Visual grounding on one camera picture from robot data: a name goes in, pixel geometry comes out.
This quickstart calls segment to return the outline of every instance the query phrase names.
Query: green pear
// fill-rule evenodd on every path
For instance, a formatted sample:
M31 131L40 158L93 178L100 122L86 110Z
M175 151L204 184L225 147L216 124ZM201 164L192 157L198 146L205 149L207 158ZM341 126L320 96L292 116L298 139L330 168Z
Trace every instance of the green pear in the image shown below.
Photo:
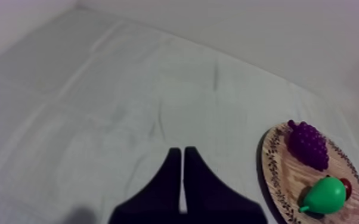
M338 178L322 178L310 189L299 211L331 214L343 207L345 197L345 187Z

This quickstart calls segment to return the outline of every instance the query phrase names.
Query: white tablecloth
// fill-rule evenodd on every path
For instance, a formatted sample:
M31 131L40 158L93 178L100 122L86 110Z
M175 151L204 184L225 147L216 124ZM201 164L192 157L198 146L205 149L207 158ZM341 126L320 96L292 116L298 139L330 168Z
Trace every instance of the white tablecloth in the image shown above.
M68 12L0 57L0 224L80 223L67 218L77 211L106 223L170 147L188 145L276 223L256 149L289 119L332 138L359 172L359 121L336 102L187 40Z

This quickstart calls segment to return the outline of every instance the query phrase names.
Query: decorative plate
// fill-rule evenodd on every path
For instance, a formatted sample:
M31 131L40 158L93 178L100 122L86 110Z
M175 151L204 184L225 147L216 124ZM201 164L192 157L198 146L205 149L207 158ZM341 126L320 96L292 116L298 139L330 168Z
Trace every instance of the decorative plate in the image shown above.
M294 158L287 149L291 133L287 123L271 128L262 144L262 169L264 179L274 204L286 223L359 223L359 175L349 158L329 138L329 168L319 172ZM330 175L347 178L352 184L352 195L337 213L322 216L298 212L304 194L319 179Z

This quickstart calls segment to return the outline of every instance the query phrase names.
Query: toy fruit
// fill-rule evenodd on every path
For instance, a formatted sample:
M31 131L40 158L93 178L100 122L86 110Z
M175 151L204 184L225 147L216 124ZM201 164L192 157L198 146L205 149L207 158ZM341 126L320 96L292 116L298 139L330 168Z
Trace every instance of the toy fruit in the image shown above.
M310 189L304 198L304 205L299 208L299 211L312 211L320 214L334 213L342 208L345 197L345 187L338 178L322 178Z
M352 184L347 178L341 178L340 181L343 183L346 191L346 199L348 200L352 194Z
M329 168L326 139L313 126L301 122L296 125L293 120L288 121L292 128L289 136L291 152L307 166L323 171Z

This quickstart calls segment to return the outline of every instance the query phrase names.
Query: purple grapes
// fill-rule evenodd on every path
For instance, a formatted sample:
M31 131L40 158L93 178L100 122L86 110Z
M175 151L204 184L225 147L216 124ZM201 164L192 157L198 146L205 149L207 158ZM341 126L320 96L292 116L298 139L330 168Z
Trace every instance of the purple grapes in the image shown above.
M290 150L304 164L323 171L329 168L326 139L313 126L306 122L296 125L293 120L288 121L292 128L289 137Z

